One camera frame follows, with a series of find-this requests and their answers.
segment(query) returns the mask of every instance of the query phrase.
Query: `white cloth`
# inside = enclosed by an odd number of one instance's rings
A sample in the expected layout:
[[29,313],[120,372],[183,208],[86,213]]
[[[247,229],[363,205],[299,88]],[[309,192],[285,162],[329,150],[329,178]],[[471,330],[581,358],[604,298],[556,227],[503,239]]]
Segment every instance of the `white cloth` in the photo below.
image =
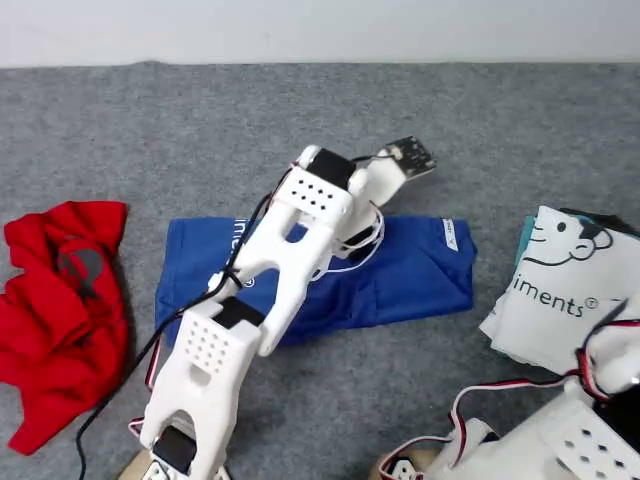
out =
[[558,374],[591,328],[640,291],[640,240],[542,206],[513,279],[480,329],[492,348]]

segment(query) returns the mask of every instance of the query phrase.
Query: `blue cloth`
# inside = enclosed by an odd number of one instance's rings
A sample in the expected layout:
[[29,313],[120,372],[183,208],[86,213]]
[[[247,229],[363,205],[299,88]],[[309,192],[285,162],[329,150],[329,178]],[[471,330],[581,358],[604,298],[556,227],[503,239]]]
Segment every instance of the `blue cloth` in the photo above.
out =
[[[244,224],[233,218],[170,223],[156,292],[156,326],[206,289],[211,275],[223,268]],[[343,328],[444,315],[473,306],[476,248],[465,221],[454,221],[458,251],[447,246],[441,218],[385,217],[385,226],[384,241],[365,265],[350,272],[327,273],[309,284],[307,298],[281,344],[301,343]],[[300,237],[303,232],[296,226],[291,236]],[[334,259],[331,268],[351,263]],[[237,296],[266,314],[275,300],[277,279],[277,271],[263,272]],[[169,345],[178,328],[178,322],[169,327]]]

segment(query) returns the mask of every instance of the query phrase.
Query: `perforated panel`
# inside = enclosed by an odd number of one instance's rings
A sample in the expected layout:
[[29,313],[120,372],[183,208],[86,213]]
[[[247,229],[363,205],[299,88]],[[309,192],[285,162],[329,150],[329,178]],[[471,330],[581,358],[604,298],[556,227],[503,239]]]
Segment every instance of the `perforated panel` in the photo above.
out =
[[276,193],[282,200],[321,222],[335,227],[351,210],[349,192],[336,187],[320,177],[294,167]]
[[580,479],[640,480],[640,457],[580,401],[554,412],[542,433],[555,454]]
[[187,358],[198,368],[215,375],[225,364],[229,349],[228,339],[221,338],[219,329],[212,321],[188,317],[183,320],[186,325],[184,338],[177,348],[183,349]]

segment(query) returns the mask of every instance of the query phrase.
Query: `red cloth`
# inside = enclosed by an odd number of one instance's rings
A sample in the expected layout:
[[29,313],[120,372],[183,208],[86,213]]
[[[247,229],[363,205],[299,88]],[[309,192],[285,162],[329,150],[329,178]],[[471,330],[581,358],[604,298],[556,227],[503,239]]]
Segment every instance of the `red cloth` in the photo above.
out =
[[111,267],[126,205],[66,202],[5,225],[24,272],[0,295],[0,381],[20,389],[24,421],[9,446],[30,455],[111,392],[127,348]]

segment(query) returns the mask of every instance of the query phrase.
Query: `printed logo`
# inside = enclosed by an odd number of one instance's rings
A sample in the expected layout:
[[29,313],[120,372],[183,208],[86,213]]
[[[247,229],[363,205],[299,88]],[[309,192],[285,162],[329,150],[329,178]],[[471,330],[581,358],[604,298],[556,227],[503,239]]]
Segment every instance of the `printed logo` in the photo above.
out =
[[[567,244],[568,248],[558,248]],[[538,218],[522,261],[555,267],[571,260],[588,260],[612,245],[613,237],[605,228],[582,218],[567,216],[561,222],[543,222]]]
[[97,299],[94,283],[104,269],[102,257],[95,250],[89,248],[58,256],[58,270],[73,278],[77,282],[77,292],[83,300]]
[[573,298],[564,298],[553,295],[534,285],[527,279],[522,278],[522,274],[515,277],[513,290],[517,290],[523,295],[540,302],[542,305],[548,305],[550,308],[567,313],[572,317],[580,318],[583,315],[584,307],[578,305]]
[[598,302],[597,298],[587,297],[587,299],[584,301],[584,306],[591,310],[598,308],[598,305],[600,305],[600,302]]
[[[238,247],[242,234],[247,229],[248,220],[246,218],[238,218],[233,222],[233,235],[231,237],[231,252]],[[251,288],[256,284],[255,278],[250,278],[244,282],[245,288]]]

